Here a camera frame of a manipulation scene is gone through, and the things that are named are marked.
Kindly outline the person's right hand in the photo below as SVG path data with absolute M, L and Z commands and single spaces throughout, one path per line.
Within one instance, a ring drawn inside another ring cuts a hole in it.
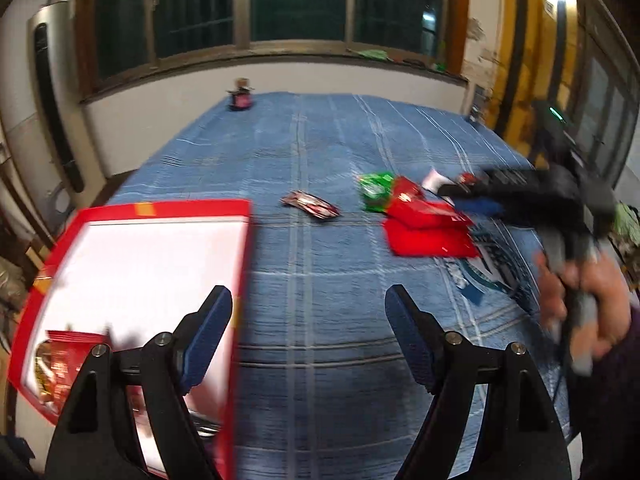
M 578 266 L 565 263 L 560 274 L 550 271 L 547 258 L 538 252 L 540 324 L 554 335 L 567 317 L 566 295 L 581 289 L 596 298 L 598 313 L 594 321 L 576 326 L 570 333 L 570 356 L 573 360 L 590 356 L 602 359 L 616 344 L 624 340 L 631 324 L 629 290 L 618 265 L 609 255 L 600 252 Z

